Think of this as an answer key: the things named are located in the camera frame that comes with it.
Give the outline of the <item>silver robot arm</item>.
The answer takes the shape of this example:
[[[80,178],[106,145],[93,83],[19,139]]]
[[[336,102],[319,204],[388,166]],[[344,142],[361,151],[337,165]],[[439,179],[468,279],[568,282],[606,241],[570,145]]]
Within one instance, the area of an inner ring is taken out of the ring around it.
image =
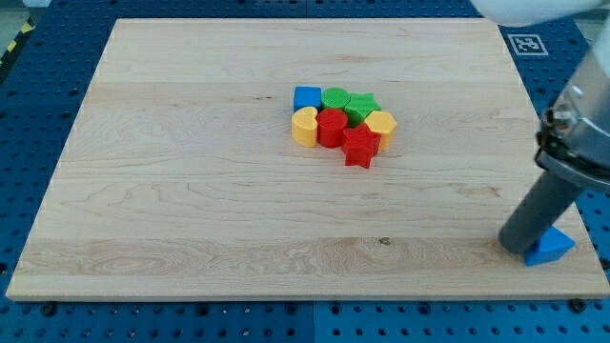
[[[596,8],[605,0],[473,0],[484,17],[504,27],[526,27]],[[585,189],[609,191],[609,25],[542,116],[557,139],[543,139],[536,157],[543,168]]]

